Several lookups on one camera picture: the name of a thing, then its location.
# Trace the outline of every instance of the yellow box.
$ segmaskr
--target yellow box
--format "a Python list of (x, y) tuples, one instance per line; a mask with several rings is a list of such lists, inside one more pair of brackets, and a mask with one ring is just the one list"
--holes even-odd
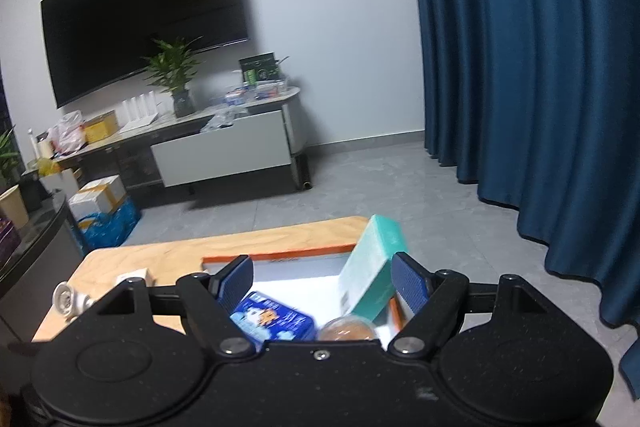
[(110, 137), (119, 129), (116, 112), (109, 111), (84, 122), (84, 134), (89, 143)]

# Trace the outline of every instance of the black tv screen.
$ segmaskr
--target black tv screen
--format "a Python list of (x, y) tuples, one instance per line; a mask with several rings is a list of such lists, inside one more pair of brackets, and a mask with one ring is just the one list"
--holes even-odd
[(58, 107), (138, 73), (154, 39), (201, 51), (248, 38), (242, 0), (43, 0), (42, 25)]

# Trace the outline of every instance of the green plant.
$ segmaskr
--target green plant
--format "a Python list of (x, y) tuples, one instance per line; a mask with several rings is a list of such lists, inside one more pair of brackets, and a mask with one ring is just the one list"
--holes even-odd
[(189, 49), (191, 42), (185, 44), (184, 39), (177, 39), (174, 44), (154, 40), (160, 48), (155, 57), (144, 57), (149, 63), (145, 68), (150, 74), (147, 80), (153, 79), (152, 86), (164, 87), (162, 92), (182, 91), (195, 75), (195, 67), (199, 64)]
[(7, 181), (14, 181), (14, 169), (20, 165), (20, 153), (14, 149), (14, 129), (0, 135), (0, 174)]

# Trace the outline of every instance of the wall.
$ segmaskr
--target wall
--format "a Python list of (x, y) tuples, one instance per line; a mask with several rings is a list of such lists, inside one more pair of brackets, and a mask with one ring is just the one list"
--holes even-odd
[[(0, 0), (0, 66), (20, 150), (31, 157), (27, 129), (55, 123), (41, 0)], [(325, 143), (424, 128), (422, 56), (416, 0), (246, 0), (252, 42), (200, 55), (191, 89), (199, 105), (238, 80), (237, 60), (254, 52), (290, 55), (303, 89), (311, 142)], [(87, 116), (144, 92), (141, 76), (87, 95), (65, 110)]]

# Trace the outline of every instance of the tile floor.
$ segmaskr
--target tile floor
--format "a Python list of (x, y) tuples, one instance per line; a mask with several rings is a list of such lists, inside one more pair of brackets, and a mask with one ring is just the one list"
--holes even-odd
[[(455, 169), (440, 167), (421, 143), (336, 153), (311, 167), (314, 188), (305, 192), (292, 191), (287, 169), (274, 169), (202, 182), (193, 196), (183, 187), (137, 194), (143, 218), (127, 244), (383, 214), (401, 222), (410, 253), (432, 271), (452, 268), (476, 282), (522, 275), (596, 338), (616, 367), (637, 338), (630, 326), (601, 324), (597, 286), (546, 273), (546, 247), (517, 234), (517, 212), (479, 201), (476, 186), (458, 183)], [(640, 425), (640, 401), (618, 372), (599, 420), (605, 427)]]

